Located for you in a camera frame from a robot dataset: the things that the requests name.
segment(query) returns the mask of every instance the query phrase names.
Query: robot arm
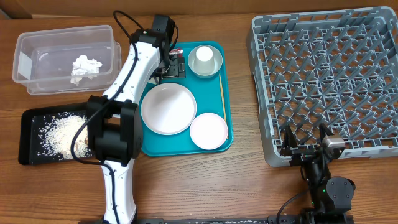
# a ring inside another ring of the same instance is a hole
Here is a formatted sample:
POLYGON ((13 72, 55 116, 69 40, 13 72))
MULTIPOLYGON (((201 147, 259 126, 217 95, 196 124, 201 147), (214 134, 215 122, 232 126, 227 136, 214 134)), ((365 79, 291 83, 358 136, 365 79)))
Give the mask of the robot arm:
MULTIPOLYGON (((319 125, 319 130, 319 145, 300 148, 295 142, 290 126, 285 129, 280 154, 292 158, 290 166, 302 167, 302 178, 308 184, 313 205, 313 208, 304 208, 299 219, 292 223, 353 224, 353 217, 345 213, 351 210, 355 184, 344 177, 332 177, 328 168, 328 163, 338 159, 345 150, 344 139, 338 134, 333 134, 323 123, 319 125)), ((283 208, 276 217, 271 217, 276 224, 286 219, 280 215, 283 208)))
MULTIPOLYGON (((116 97, 116 101, 125 102, 126 100, 131 100, 133 103, 138 104, 150 76, 160 64, 160 51, 158 47, 145 42, 136 43, 136 47, 138 51, 137 65, 126 86, 124 86, 123 91, 116 97)), ((111 87, 103 94, 104 96, 108 96, 108 99, 117 92, 120 84, 126 79, 134 62, 134 57, 134 48, 130 45, 130 52, 126 63, 123 65, 122 70, 111 87)))
POLYGON ((132 223, 136 205, 132 197, 132 169, 134 160, 141 151, 143 135, 139 101, 152 74, 159 67, 169 66, 169 48, 175 23, 167 16, 156 16, 151 29, 138 29, 130 38, 130 51, 118 77, 102 97, 91 96, 87 102, 87 117, 90 118, 115 95, 132 68, 138 52, 136 66, 122 92, 109 102, 104 112, 92 118, 87 125, 88 147, 95 157, 114 171, 114 189, 109 170, 103 167, 106 212, 104 221, 117 223, 113 210, 114 202, 119 222, 132 223), (120 125, 107 123, 111 117, 120 118, 120 125))

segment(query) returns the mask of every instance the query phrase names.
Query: label sticker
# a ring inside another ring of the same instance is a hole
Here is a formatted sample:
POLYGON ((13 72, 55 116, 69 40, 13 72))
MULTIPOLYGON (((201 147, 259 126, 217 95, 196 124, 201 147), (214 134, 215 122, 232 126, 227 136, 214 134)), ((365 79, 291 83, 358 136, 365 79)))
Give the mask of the label sticker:
POLYGON ((18 73, 30 80, 30 75, 32 73, 32 59, 22 52, 19 52, 18 73))

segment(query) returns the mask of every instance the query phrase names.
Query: clear plastic container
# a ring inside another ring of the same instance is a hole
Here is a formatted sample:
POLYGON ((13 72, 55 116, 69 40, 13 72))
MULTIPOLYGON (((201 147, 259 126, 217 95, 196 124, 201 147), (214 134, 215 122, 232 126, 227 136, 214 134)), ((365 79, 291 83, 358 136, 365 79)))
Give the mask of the clear plastic container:
POLYGON ((120 45, 108 25, 44 30, 18 37, 12 79, 31 95, 105 90, 121 69, 120 45), (80 56, 102 63, 98 73, 71 76, 80 56), (78 84, 71 78, 81 78, 78 84))

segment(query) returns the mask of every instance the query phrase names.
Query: white tissue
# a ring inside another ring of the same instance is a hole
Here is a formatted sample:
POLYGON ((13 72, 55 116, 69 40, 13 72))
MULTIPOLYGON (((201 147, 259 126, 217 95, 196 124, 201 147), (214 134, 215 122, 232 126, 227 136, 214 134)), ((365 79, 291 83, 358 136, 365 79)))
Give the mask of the white tissue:
MULTIPOLYGON (((98 73, 100 72, 100 67, 102 66, 102 63, 95 59, 88 60, 86 55, 81 55, 76 59, 75 62, 72 63, 72 65, 73 69, 70 75, 75 76, 75 75, 98 73)), ((96 75, 88 76, 88 78, 91 79, 94 77, 96 77, 96 75)), ((75 85, 79 85, 81 79, 82 77, 71 78, 70 82, 75 85)))

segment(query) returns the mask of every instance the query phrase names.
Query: teal tray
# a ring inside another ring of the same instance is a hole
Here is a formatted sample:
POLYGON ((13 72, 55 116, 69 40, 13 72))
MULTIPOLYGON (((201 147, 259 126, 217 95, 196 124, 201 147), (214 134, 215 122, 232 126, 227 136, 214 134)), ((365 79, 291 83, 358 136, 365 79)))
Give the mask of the teal tray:
MULTIPOLYGON (((186 130, 178 134, 165 136, 151 131, 144 124, 144 122, 142 122, 142 128, 144 132, 142 151, 148 156, 177 156, 197 153, 223 152, 231 146, 233 141, 231 108, 229 105, 229 93, 225 68, 224 50, 219 43, 213 41, 179 43, 175 46, 175 48, 177 47, 180 47, 183 50, 183 56, 185 58, 186 78, 162 80, 162 83, 172 82, 187 87, 192 92, 197 102, 196 116, 199 116, 203 113, 215 113, 224 118, 219 77, 219 75, 221 75, 225 103, 226 124, 228 126, 228 139, 224 142, 222 146, 215 150, 204 150, 196 146, 191 140, 189 134, 190 128, 187 128, 186 130), (211 78, 199 78, 189 68, 187 63, 188 55, 191 50, 199 45, 210 45, 217 48, 221 52, 223 56, 223 65, 218 71, 218 75, 215 75, 211 78)), ((155 87, 154 84, 147 84, 144 90, 144 94, 142 94, 141 101, 145 97, 146 93, 153 87, 155 87)))

